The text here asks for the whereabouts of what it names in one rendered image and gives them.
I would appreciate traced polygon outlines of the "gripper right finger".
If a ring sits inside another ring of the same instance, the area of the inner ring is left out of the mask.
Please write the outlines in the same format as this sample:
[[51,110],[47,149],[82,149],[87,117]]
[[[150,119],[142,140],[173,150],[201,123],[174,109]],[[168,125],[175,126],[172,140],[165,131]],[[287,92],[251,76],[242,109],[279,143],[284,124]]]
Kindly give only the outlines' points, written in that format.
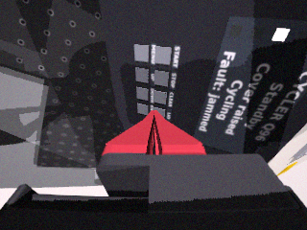
[[155,154],[206,154],[202,143],[154,111]]

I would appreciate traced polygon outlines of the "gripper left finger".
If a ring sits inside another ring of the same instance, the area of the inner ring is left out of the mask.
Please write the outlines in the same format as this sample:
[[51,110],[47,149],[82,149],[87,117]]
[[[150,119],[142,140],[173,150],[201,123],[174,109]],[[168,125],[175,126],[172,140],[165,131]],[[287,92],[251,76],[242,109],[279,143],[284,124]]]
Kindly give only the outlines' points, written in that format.
[[103,154],[109,152],[144,152],[153,154],[154,110],[141,122],[107,142]]

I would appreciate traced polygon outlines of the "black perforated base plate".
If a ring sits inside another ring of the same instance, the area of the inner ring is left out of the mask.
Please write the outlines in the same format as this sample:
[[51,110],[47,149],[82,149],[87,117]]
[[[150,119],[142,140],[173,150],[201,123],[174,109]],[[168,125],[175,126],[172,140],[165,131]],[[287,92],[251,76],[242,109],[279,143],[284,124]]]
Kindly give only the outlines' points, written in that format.
[[50,79],[36,166],[97,169],[121,134],[99,0],[0,0],[0,63]]

